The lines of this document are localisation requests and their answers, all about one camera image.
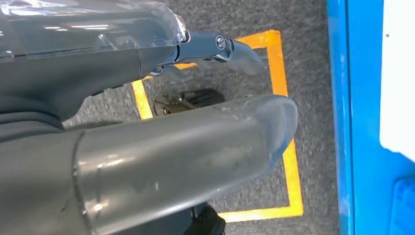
yellow floor marking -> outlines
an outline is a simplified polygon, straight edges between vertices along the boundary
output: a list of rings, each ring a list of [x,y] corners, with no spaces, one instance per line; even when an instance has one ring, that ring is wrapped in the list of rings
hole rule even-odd
[[[274,94],[288,96],[287,81],[285,78],[284,60],[282,54],[281,34],[276,30],[269,30],[237,39],[253,49],[266,48],[271,74],[271,83]],[[176,65],[180,69],[187,69],[196,64]],[[138,111],[143,119],[152,118],[150,106],[141,81],[133,82],[134,94]],[[275,219],[293,216],[302,216],[304,213],[301,185],[294,141],[291,141],[283,154],[285,178],[288,189],[287,207],[264,208],[249,211],[231,211],[219,215],[229,222]]]
[[[140,113],[141,119],[144,120],[152,118],[153,114],[151,113],[150,104],[148,103],[147,94],[145,93],[142,80],[135,81],[131,85],[133,85],[134,96],[136,98],[136,105],[138,112]]]

screw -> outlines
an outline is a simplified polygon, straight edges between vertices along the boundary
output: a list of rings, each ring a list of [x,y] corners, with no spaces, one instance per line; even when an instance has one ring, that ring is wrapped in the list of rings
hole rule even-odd
[[[216,36],[216,46],[219,50],[225,49],[225,38],[222,35]]]

blue panel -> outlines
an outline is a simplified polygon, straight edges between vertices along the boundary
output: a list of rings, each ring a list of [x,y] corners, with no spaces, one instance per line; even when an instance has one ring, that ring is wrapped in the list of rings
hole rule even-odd
[[[344,0],[328,0],[327,10],[336,138],[340,230],[342,235],[351,235],[354,234],[354,221],[346,2]]]
[[[387,235],[392,191],[415,164],[380,145],[383,1],[349,0],[348,52],[356,235]]]
[[[404,179],[396,183],[389,235],[413,235],[415,233],[415,180]]]

transparent plastic cover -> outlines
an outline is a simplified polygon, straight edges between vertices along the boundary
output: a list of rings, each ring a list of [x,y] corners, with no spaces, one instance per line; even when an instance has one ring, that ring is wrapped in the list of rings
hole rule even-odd
[[[149,0],[0,0],[0,62],[175,46],[185,25]]]

yellow square outline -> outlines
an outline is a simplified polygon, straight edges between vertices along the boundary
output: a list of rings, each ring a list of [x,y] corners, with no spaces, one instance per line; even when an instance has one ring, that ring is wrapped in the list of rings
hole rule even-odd
[[[268,30],[242,37],[237,40],[249,45],[252,49],[267,49],[273,93],[288,96],[280,32],[276,30]],[[177,67],[180,69],[187,69],[195,65],[196,64],[181,64],[177,65]],[[147,100],[142,80],[133,82],[132,86],[136,98],[137,109],[141,118],[152,118],[153,114]],[[289,206],[255,209],[249,211],[231,211],[220,213],[219,215],[228,223],[302,216],[304,214],[304,209],[302,204],[300,176],[294,140],[291,141],[283,154],[283,163],[288,200],[290,203]]]

